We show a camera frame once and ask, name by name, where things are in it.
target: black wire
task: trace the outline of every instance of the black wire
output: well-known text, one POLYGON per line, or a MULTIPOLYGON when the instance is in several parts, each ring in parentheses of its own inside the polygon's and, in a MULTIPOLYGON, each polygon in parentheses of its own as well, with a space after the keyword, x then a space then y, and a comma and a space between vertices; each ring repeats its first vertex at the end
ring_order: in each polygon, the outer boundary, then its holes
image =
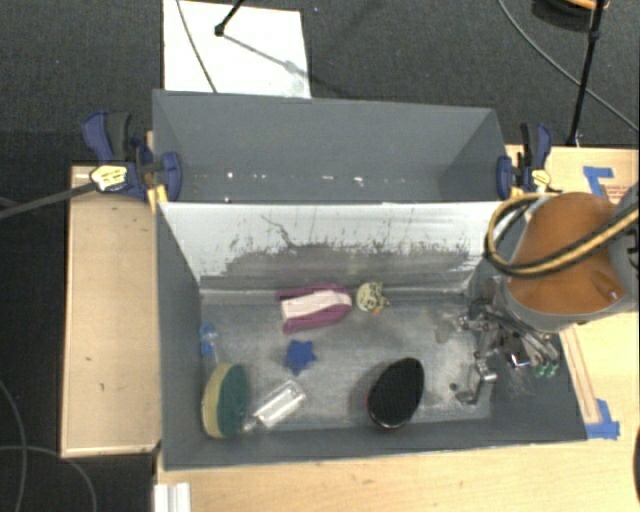
MULTIPOLYGON (((547 53, 545 53, 544 50, 542 48, 540 48, 540 46, 524 31, 524 29, 518 24, 518 22, 513 17, 513 15, 507 10, 506 6, 504 5, 503 0, 497 0, 497 1, 498 1, 498 5, 500 6, 500 9, 502 9, 503 14, 507 17, 507 19, 509 20, 511 25, 513 25, 513 27, 516 29, 518 34, 520 34, 522 36, 522 38, 527 43, 529 43, 529 45, 536 52, 538 52, 538 54, 544 60, 546 60, 549 64, 551 64, 556 70, 558 70, 560 73, 562 73, 562 75, 564 75, 566 78, 568 78, 575 85, 579 86, 580 82, 578 81, 578 79, 575 78, 574 76, 572 76, 571 74, 569 74, 569 72, 566 69, 564 69, 562 66, 560 66, 560 64, 558 64, 547 53)), ((594 100, 596 100, 598 103, 600 103, 600 105, 602 105, 607 110, 609 110, 609 112, 611 112, 613 115, 615 115, 617 118, 619 118, 622 122, 624 122, 626 125, 628 125, 633 131, 638 133, 638 127, 635 124, 633 124, 633 121, 631 121, 630 119, 625 117, 624 114, 622 114, 620 111, 616 110, 615 107, 613 107, 611 104, 607 103, 604 99, 602 99, 600 96, 598 96, 596 93, 594 93, 591 89, 586 89, 586 93, 589 96, 591 96, 594 100)))
POLYGON ((184 27, 184 31, 187 33, 189 44, 191 44, 193 53, 195 54, 196 59, 198 59, 198 62, 200 63, 200 67, 202 68, 202 72, 204 73, 204 76, 207 79, 207 82, 209 82, 209 87, 211 87, 211 92, 217 93, 218 90, 216 89, 216 86, 213 85, 213 80, 211 80, 211 77, 209 76, 209 72, 207 71, 207 68, 205 67, 204 62, 200 57, 200 52, 196 48, 196 44, 193 42, 193 38, 191 37, 191 31, 189 30, 189 27, 187 26, 187 21, 184 18, 184 13, 182 12, 182 6, 180 5, 180 0, 176 0, 176 6, 178 7, 178 13, 180 14, 180 20, 182 21, 182 26, 184 27))
POLYGON ((15 506, 15 511, 20 512, 20 509, 22 508, 22 498, 24 497, 24 490, 27 486, 27 464, 28 464, 27 435, 24 431, 24 423, 22 422, 22 418, 20 417, 20 411, 18 410, 18 406, 16 405, 15 400, 11 396, 11 393, 9 393, 9 390, 4 385, 4 382, 2 382, 2 379, 0 379, 0 390, 2 390, 2 393, 7 398, 7 402, 9 402, 9 406, 13 411, 13 416, 16 419, 16 424, 18 425, 18 431, 20 432, 19 449, 22 451, 22 469, 20 471, 20 487, 18 490, 18 498, 16 499, 16 506, 15 506))
POLYGON ((47 206, 49 204, 57 203, 59 201, 66 201, 67 199, 81 196, 88 192, 95 192, 95 190, 96 190, 95 183, 93 182, 85 183, 84 185, 72 188, 71 190, 58 192, 57 194, 52 194, 47 197, 36 199, 35 201, 22 203, 22 204, 19 204, 18 206, 13 206, 11 208, 7 208, 6 210, 2 210, 0 211, 0 220, 8 219, 9 217, 13 217, 14 215, 18 215, 19 213, 25 213, 31 210, 35 210, 36 208, 41 208, 42 206, 47 206))
MULTIPOLYGON (((515 210, 516 207, 520 207, 520 205, 513 205, 512 207, 507 208, 498 217, 497 222, 502 220, 511 211, 515 210)), ((565 263, 563 263, 563 264, 561 264, 561 265, 559 265, 557 267, 554 267, 553 269, 547 269, 547 270, 542 270, 540 272, 527 273, 527 274, 520 273, 520 272, 518 272, 518 270, 537 267, 539 265, 543 265, 545 263, 549 263, 549 262, 553 261, 554 259, 558 258, 559 256, 562 256, 562 255, 566 254, 567 252, 573 251, 573 250, 579 248, 580 246, 582 246, 582 245, 584 245, 584 244, 586 244, 588 242, 591 242, 594 238, 596 238, 597 236, 602 234, 604 231, 609 229, 612 225, 615 225, 618 222, 620 222, 624 217, 626 217, 629 213, 631 213, 633 210, 635 210, 637 208, 638 208, 638 203, 633 203, 633 204, 629 205, 624 210, 618 212, 618 214, 616 214, 610 221, 605 222, 604 224, 599 226, 597 229, 595 229, 594 231, 592 231, 588 235, 583 236, 579 240, 576 240, 575 242, 573 242, 573 243, 571 243, 571 244, 569 244, 569 245, 567 245, 565 247, 562 247, 562 248, 556 250, 555 252, 553 252, 551 254, 548 254, 547 256, 545 256, 543 258, 540 258, 538 260, 535 260, 535 261, 532 261, 532 262, 528 262, 528 263, 506 264, 505 265, 505 264, 497 261, 496 260, 496 255, 492 254, 492 253, 490 253, 488 251, 488 237, 489 236, 493 236, 493 235, 491 233, 487 233, 487 236, 485 237, 485 241, 484 241, 485 258, 489 261, 489 263, 491 263, 495 268, 500 270, 502 273, 504 273, 506 275, 509 275, 509 276, 513 276, 513 277, 519 277, 519 278, 522 278, 522 279, 537 279, 539 277, 543 277, 543 276, 547 276, 547 275, 550 275, 550 274, 554 274, 556 272, 560 272, 561 270, 565 270, 565 269, 569 268, 570 266, 573 266, 573 265, 575 265, 577 263, 580 263, 580 262, 586 260, 587 258, 590 258, 591 256, 593 256, 594 254, 598 253, 602 249, 604 249, 604 248, 608 247, 609 245, 611 245, 617 239, 619 239, 622 236, 624 236, 624 233, 625 233, 626 230, 622 230, 619 233, 613 235, 611 238, 605 240, 604 242, 602 242, 597 247, 594 247, 590 251, 587 251, 584 255, 581 255, 581 256, 573 259, 573 260, 567 261, 567 262, 565 262, 565 263)), ((515 221, 514 222, 511 222, 511 221, 509 222, 509 224, 507 224, 507 226, 505 226, 505 229, 502 230, 502 232, 500 233, 500 238, 504 238, 504 236, 506 235, 506 231, 508 229, 511 229, 513 227, 513 224, 515 224, 515 221)))
POLYGON ((511 228, 515 226, 516 222, 518 222, 522 218, 522 216, 527 212, 530 206, 531 206, 531 203, 527 203, 524 206, 521 206, 520 209, 517 210, 516 213, 513 215, 513 217, 509 219, 509 222, 507 223, 507 225, 504 227, 502 231, 500 231, 500 234, 496 238, 496 241, 494 243, 496 251, 500 247, 500 244, 502 244, 502 242, 504 241, 504 237, 507 235, 509 230, 511 230, 511 228))
POLYGON ((89 475, 87 475, 87 473, 76 462, 70 459, 61 459, 58 456, 58 454, 53 450, 49 450, 47 448, 41 448, 39 446, 28 445, 27 436, 25 434, 24 422, 22 421, 22 417, 20 416, 20 411, 18 410, 18 406, 16 405, 15 400, 11 396, 11 393, 9 393, 9 390, 4 385, 4 382, 2 382, 2 379, 0 379, 0 390, 2 390, 4 396, 7 398, 7 402, 9 402, 9 406, 13 411, 16 424, 18 425, 18 430, 20 431, 20 445, 16 445, 16 446, 0 445, 0 452, 18 451, 18 450, 22 452, 22 471, 20 475, 20 490, 18 491, 18 498, 16 499, 15 511, 20 512, 20 509, 22 508, 22 499, 24 497, 24 492, 27 487, 27 452, 32 451, 32 452, 44 453, 46 455, 50 455, 51 457, 55 457, 57 460, 60 460, 66 464, 69 464, 71 467, 73 467, 80 474, 80 476, 84 479, 85 483, 87 484, 87 488, 89 489, 89 494, 91 495, 91 505, 92 505, 93 512, 98 512, 98 499, 96 497, 96 490, 95 490, 95 487, 93 486, 93 483, 91 482, 91 478, 89 478, 89 475))

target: wooden board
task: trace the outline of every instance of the wooden board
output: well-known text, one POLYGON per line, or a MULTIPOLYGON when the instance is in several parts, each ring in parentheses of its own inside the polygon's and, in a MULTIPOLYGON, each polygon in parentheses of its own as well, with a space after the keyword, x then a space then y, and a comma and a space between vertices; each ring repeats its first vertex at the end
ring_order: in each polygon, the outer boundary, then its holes
MULTIPOLYGON (((74 168, 72 186, 91 168, 74 168)), ((137 453, 160 439, 148 205, 97 192, 71 201, 60 447, 137 453)))

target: floor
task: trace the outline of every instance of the floor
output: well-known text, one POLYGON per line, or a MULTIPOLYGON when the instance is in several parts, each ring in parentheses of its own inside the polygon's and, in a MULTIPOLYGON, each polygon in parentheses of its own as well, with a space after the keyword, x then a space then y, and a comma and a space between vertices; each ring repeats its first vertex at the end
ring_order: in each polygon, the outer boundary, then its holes
MULTIPOLYGON (((496 109, 507 143, 522 121, 543 122, 556 144, 569 135, 577 87, 539 48, 580 76, 588 17, 551 0, 265 0, 299 9, 314 97, 379 99, 496 109)), ((638 147, 640 6, 612 0, 596 46, 580 143, 638 147)), ((218 20, 212 20, 212 27, 218 20)), ((91 157, 79 131, 98 109, 127 110, 151 126, 150 91, 162 86, 162 2, 7 0, 0 6, 0 198, 23 202, 68 186, 72 162, 91 157)), ((215 81, 215 70, 212 71, 215 81)), ((64 204, 0 221, 0 391, 19 411, 30 446, 20 496, 21 435, 0 397, 0 510, 91 510, 77 467, 57 450, 65 297, 64 204)), ((78 461, 101 511, 150 510, 150 456, 78 461)))

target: blue clamp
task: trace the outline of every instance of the blue clamp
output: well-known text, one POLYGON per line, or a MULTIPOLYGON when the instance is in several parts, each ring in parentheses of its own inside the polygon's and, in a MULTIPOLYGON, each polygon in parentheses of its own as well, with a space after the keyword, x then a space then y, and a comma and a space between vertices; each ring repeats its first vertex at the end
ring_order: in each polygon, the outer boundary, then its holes
POLYGON ((149 173, 163 175, 167 198, 176 201, 182 187, 182 167, 175 152, 164 153, 160 162, 153 162, 150 148, 137 137, 129 137, 131 116, 127 112, 100 110, 87 116, 81 124, 85 144, 96 154, 100 165, 117 163, 125 167, 126 183, 99 189, 102 192, 124 194, 140 201, 147 200, 150 185, 144 176, 149 173))
POLYGON ((611 420, 609 406, 605 400, 596 398, 596 403, 602 420, 600 423, 585 425, 587 437, 589 439, 611 439, 615 441, 620 437, 620 422, 611 420))
POLYGON ((518 165, 514 168, 511 158, 501 156, 496 167, 496 189, 498 197, 505 200, 511 196, 513 187, 524 192, 535 192, 537 187, 533 171, 544 169, 551 154, 551 132, 542 123, 535 131, 529 123, 520 125, 523 152, 518 153, 518 165))

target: blue tape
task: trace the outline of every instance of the blue tape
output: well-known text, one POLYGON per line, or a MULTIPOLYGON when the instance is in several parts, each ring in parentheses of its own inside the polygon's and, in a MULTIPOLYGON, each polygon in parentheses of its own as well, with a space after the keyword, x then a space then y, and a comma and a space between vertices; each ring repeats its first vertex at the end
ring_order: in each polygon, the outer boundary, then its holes
POLYGON ((592 425, 585 425, 587 431, 587 437, 589 439, 611 439, 613 441, 620 437, 620 422, 612 421, 611 414, 609 413, 609 406, 605 400, 596 398, 598 409, 600 410, 600 416, 602 421, 592 425))
POLYGON ((604 197, 598 178, 613 178, 613 170, 609 167, 584 166, 583 172, 585 178, 587 178, 587 181, 589 182, 591 193, 599 197, 604 197))

